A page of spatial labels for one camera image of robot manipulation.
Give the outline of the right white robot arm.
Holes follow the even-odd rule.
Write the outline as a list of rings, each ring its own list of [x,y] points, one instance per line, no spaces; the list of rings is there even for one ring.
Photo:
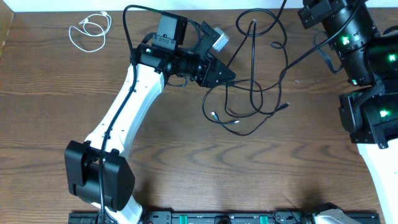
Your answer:
[[[365,1],[308,0],[298,10],[304,28],[321,23],[348,82],[340,120],[358,147],[386,223],[397,223],[397,27],[380,33]]]

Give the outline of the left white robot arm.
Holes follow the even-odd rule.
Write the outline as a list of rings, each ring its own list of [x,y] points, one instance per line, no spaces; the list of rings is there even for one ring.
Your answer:
[[[138,223],[143,209],[133,195],[134,174],[127,162],[134,137],[148,109],[172,75],[205,88],[235,78],[214,56],[228,36],[207,23],[194,23],[195,45],[183,40],[190,19],[163,12],[156,32],[131,48],[126,79],[113,104],[84,142],[71,141],[65,149],[68,189],[98,207],[94,223]]]

